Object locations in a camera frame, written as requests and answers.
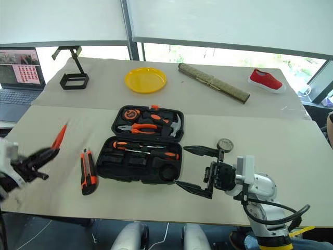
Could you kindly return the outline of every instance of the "orange screwdriver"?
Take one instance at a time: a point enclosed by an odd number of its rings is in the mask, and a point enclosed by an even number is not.
[[[144,151],[132,150],[132,149],[123,149],[123,150],[130,151],[130,152],[136,152],[136,153],[143,153],[143,154],[160,157],[162,159],[167,159],[167,160],[179,160],[179,158],[180,158],[179,154],[175,154],[175,153],[167,152],[167,151],[160,151],[160,150],[152,150],[150,152],[144,152]]]
[[[134,143],[134,142],[119,142],[115,141],[113,143],[113,147],[117,149],[136,149],[141,147],[149,147],[149,148],[166,148],[166,146],[144,146],[140,145],[140,143]]]

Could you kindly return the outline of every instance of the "table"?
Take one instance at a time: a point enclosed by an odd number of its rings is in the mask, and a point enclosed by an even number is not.
[[[309,119],[296,93],[279,69],[263,69],[285,83],[287,91],[276,95],[247,83],[253,68],[194,65],[207,74],[251,94],[246,104],[217,92],[180,73],[178,64],[114,59],[79,58],[89,76],[84,91],[64,91],[59,82],[64,73],[77,72],[72,58],[48,82],[33,105],[102,108],[119,110],[124,105],[160,105],[181,110],[185,114]],[[124,76],[134,68],[155,67],[168,79],[165,87],[152,94],[135,93],[124,84]]]
[[[248,225],[240,202],[215,190],[213,200],[194,196],[177,185],[146,185],[99,178],[95,193],[83,196],[80,189],[80,152],[89,147],[97,159],[104,141],[113,136],[111,125],[117,110],[77,107],[32,106],[8,136],[28,155],[49,146],[68,120],[57,158],[41,171],[47,181],[35,180],[14,190],[2,209],[19,213],[104,219],[173,221]],[[331,176],[333,151],[313,121],[258,117],[185,115],[181,145],[215,147],[219,138],[235,147],[226,163],[238,155],[256,156],[256,171],[269,174],[278,187],[278,199],[300,209],[312,207],[302,226],[333,226]],[[202,183],[205,167],[214,160],[184,152],[180,180]]]
[[[16,122],[0,121],[0,129],[11,129],[15,126]]]

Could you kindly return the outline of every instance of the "yellow plastic plate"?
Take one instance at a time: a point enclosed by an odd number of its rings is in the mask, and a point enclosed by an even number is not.
[[[167,82],[166,75],[155,68],[132,69],[125,76],[125,83],[131,90],[139,93],[152,93],[160,90]]]

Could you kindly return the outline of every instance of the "orange utility knife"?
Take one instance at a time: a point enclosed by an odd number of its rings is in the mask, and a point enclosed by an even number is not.
[[[92,152],[85,149],[81,154],[81,190],[83,195],[93,193],[97,188],[97,175]]]

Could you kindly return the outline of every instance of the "gauge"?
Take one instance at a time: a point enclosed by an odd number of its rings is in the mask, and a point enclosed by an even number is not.
[[[222,149],[225,153],[228,153],[234,148],[234,144],[231,140],[222,138],[217,142],[217,148]]]

